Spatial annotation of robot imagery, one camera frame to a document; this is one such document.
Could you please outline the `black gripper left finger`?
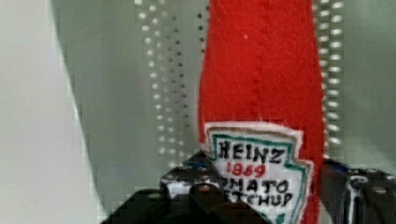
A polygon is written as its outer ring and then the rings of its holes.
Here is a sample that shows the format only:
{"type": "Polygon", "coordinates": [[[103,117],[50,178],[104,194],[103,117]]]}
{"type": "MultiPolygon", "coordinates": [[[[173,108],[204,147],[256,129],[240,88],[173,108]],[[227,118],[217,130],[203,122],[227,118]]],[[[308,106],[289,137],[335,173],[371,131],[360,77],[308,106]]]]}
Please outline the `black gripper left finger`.
{"type": "Polygon", "coordinates": [[[268,224],[249,205],[233,203],[219,173],[198,152],[160,179],[157,189],[141,189],[101,224],[268,224]]]}

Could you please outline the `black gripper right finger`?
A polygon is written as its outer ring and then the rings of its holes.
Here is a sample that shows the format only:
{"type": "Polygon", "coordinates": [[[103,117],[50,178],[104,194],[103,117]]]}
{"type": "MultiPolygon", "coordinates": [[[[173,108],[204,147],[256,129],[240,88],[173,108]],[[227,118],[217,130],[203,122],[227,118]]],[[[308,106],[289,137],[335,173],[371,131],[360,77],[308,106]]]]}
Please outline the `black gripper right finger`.
{"type": "Polygon", "coordinates": [[[396,179],[325,159],[319,197],[333,224],[396,224],[396,179]]]}

